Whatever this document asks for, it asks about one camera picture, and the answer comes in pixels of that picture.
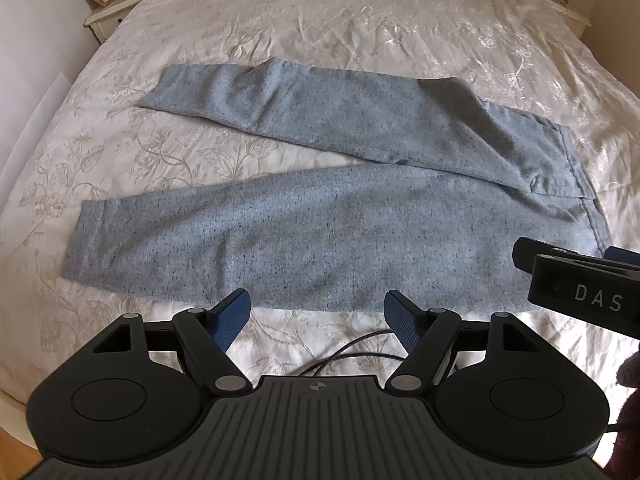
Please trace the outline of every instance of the circular pad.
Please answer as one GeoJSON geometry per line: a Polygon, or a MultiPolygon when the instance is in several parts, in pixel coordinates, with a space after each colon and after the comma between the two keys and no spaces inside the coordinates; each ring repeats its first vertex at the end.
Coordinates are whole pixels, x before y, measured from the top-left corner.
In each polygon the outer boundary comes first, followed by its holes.
{"type": "Polygon", "coordinates": [[[508,379],[491,389],[491,403],[502,413],[520,420],[543,420],[564,406],[564,395],[538,379],[508,379]]]}
{"type": "Polygon", "coordinates": [[[146,401],[146,391],[126,379],[100,379],[74,393],[71,404],[78,415],[107,422],[133,415],[146,401]]]}

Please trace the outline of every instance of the black device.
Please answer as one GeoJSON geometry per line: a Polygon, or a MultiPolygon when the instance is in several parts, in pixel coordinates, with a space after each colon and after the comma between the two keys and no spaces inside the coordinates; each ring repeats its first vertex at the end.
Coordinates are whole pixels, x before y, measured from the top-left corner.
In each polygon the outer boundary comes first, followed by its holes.
{"type": "MultiPolygon", "coordinates": [[[[533,303],[640,338],[640,256],[608,255],[618,261],[521,238],[513,261],[532,274],[533,303]]],[[[373,376],[253,388],[225,354],[250,308],[239,289],[172,321],[111,323],[31,396],[44,461],[26,478],[607,478],[590,458],[609,420],[603,391],[511,314],[463,321],[392,290],[385,319],[408,356],[384,389],[373,376]],[[184,373],[151,350],[175,351],[184,373]],[[485,359],[452,373],[471,350],[485,359]]]]}

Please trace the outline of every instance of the white nightstand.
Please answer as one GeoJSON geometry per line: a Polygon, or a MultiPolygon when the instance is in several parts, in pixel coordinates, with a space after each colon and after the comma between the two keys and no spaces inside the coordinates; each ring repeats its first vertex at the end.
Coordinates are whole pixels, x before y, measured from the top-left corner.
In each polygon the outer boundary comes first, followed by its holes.
{"type": "Polygon", "coordinates": [[[131,9],[142,0],[115,0],[108,7],[95,9],[89,17],[84,20],[85,27],[91,27],[95,37],[100,44],[107,41],[118,25],[122,23],[124,17],[131,12],[131,9]]]}
{"type": "Polygon", "coordinates": [[[580,39],[584,34],[584,30],[587,27],[591,27],[591,22],[574,10],[571,10],[567,6],[560,4],[558,0],[551,1],[555,4],[556,10],[562,16],[564,22],[571,29],[572,33],[574,33],[576,37],[580,39]]]}

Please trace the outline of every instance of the white bedspread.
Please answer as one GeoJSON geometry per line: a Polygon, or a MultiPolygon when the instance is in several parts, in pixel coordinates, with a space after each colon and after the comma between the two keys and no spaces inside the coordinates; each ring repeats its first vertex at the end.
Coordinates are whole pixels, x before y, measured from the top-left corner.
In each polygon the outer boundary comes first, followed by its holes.
{"type": "MultiPolygon", "coordinates": [[[[161,320],[184,308],[59,278],[82,200],[356,163],[133,107],[172,62],[254,65],[279,56],[463,78],[483,98],[572,127],[614,242],[640,250],[640,102],[596,63],[552,6],[546,0],[144,0],[79,76],[0,218],[0,388],[25,401],[121,313],[161,320]]],[[[629,391],[614,386],[615,372],[638,342],[560,315],[524,319],[598,381],[614,414],[620,410],[629,391]]],[[[382,326],[382,314],[258,308],[230,355],[252,380],[289,374],[382,326]]],[[[366,348],[401,351],[391,337],[366,348]]],[[[363,358],[335,369],[384,379],[395,366],[363,358]]],[[[606,459],[610,439],[598,453],[606,459]]]]}

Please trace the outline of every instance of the stuffed toy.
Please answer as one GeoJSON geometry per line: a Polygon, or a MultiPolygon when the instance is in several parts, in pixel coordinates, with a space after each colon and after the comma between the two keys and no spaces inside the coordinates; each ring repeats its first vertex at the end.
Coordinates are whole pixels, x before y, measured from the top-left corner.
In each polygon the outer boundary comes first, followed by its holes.
{"type": "Polygon", "coordinates": [[[618,371],[618,384],[638,388],[620,411],[618,423],[630,423],[619,431],[611,460],[605,471],[614,480],[640,479],[640,351],[625,361],[618,371]]]}

